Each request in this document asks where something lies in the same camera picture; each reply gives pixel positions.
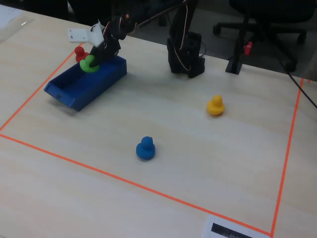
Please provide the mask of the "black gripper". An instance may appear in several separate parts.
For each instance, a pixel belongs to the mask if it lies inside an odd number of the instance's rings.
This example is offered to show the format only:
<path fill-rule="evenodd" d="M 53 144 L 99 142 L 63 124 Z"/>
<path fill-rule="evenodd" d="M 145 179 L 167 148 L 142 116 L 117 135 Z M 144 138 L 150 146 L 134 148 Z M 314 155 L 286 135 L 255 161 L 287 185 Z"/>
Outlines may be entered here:
<path fill-rule="evenodd" d="M 90 67 L 96 67 L 115 56 L 121 49 L 119 40 L 124 39 L 124 32 L 120 23 L 108 23 L 102 30 L 104 41 L 100 46 L 93 46 L 90 55 L 95 58 L 89 64 Z"/>

